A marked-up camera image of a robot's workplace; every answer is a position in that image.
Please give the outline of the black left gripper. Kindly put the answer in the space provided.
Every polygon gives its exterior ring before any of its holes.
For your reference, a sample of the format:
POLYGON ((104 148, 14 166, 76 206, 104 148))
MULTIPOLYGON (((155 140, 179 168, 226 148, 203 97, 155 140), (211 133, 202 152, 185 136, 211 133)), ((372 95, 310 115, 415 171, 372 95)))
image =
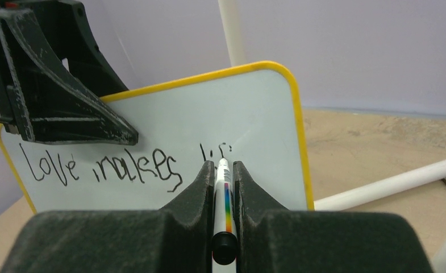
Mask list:
POLYGON ((95 41, 82 2, 19 6, 0 8, 5 131, 42 144, 137 144, 133 125, 102 101, 128 88, 95 41))

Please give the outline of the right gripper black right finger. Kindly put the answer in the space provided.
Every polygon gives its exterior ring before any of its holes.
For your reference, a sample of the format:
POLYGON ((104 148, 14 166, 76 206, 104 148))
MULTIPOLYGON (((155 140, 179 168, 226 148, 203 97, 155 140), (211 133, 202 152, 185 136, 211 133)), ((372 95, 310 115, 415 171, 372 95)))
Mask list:
POLYGON ((432 272, 412 226, 392 213, 290 210, 233 165, 238 272, 432 272))

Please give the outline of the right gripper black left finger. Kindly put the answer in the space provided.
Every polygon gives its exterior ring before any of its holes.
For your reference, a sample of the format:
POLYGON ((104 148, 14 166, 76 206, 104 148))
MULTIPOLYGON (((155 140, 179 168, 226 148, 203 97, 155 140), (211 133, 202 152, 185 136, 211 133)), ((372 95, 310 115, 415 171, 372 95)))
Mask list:
POLYGON ((22 228, 1 272, 210 272, 215 167, 158 210, 61 210, 22 228))

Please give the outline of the black-capped whiteboard marker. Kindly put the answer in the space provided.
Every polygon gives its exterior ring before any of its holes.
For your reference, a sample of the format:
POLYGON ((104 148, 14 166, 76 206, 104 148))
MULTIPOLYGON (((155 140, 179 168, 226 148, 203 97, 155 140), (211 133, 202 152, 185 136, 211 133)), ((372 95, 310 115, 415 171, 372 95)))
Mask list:
POLYGON ((214 185, 213 235, 211 257, 213 269, 235 263, 239 243, 234 217, 233 175, 226 158, 216 167, 214 185))

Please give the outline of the yellow-framed whiteboard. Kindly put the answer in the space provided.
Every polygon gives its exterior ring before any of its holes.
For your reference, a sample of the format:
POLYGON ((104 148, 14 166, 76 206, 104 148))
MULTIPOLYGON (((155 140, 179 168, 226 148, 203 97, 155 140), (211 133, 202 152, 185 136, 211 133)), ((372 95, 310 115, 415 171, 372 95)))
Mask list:
POLYGON ((241 161, 292 210, 314 207, 298 84, 259 61, 103 97, 139 132, 134 146, 25 142, 0 148, 31 209, 159 209, 207 160, 241 161))

